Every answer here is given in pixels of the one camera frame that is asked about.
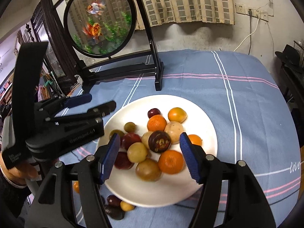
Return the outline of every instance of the wall socket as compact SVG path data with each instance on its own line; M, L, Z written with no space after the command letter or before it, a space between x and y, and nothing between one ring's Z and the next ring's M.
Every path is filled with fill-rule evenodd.
M246 5L242 3L235 4L236 12L239 14L249 15L249 10L252 11L252 17L260 18L264 21L269 21L268 13L266 11L262 11L260 9L253 9L251 7L246 7Z

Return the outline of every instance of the circular black frame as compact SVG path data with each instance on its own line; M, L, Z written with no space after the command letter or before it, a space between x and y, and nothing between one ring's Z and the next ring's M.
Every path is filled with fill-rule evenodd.
M73 47L78 51L80 52L81 54L83 55L86 55L88 57L92 57L92 58L106 58L106 57L111 57L112 55L115 55L116 53L118 53L119 51L121 51L126 45L127 43L130 41L134 31L135 31L135 26L136 26L136 21L137 21L137 12L136 12L136 7L135 7L135 3L133 0L127 0L128 3L129 3L129 6L130 6L130 10L131 10L131 26L130 26L130 30L129 30L129 33L126 37L126 39L123 41L123 43L117 48L115 49L114 51L110 52L110 53L107 53L107 54L104 54L104 55L101 55L101 54L90 54L88 53L87 51L84 51L82 49L80 49L75 41L73 40L73 38L71 37L71 34L69 32L69 29L68 29L68 25L67 25L67 16L68 16L68 12L69 12L69 9L72 5L72 2L74 0L69 0L67 5L66 5L66 8L64 10L64 15L63 15L63 27L64 27L64 31L65 33L67 34L67 38L71 41Z

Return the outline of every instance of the goldfish picture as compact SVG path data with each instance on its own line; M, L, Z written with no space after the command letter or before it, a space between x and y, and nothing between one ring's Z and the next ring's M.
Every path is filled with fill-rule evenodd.
M82 28L82 31L90 38L93 38L96 44L99 42L99 36L102 35L99 23L94 23L93 25L87 23L86 27Z
M87 12L94 15L95 17L99 17L105 11L105 2L101 0L93 0L91 5L88 6Z

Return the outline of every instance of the wire basket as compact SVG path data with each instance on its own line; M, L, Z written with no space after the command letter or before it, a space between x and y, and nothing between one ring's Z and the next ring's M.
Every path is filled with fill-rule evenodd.
M304 67L304 48L296 41L294 41L293 47L300 55L300 66Z

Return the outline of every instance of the blue tablecloth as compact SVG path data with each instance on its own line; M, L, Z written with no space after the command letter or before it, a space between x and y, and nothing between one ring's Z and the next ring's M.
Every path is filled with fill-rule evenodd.
M85 112L88 108L115 100L117 110L136 99L156 94L172 94L200 106L211 119L217 134L221 161L245 160L271 206L277 226L294 207L300 186L300 152L295 126L286 102L276 83L255 57L233 52L169 51L160 52L165 71L162 90L155 91L154 78L140 76L93 86L90 103L65 109L59 115ZM131 59L104 70L129 63L150 62L151 57ZM78 88L73 95L81 95ZM93 141L60 159L74 163L93 154ZM110 192L101 187L106 198ZM121 221L110 218L114 228L188 227L200 192L179 205L163 208L136 208ZM77 221L85 226L78 194L74 194ZM223 221L227 200L227 181L215 225Z

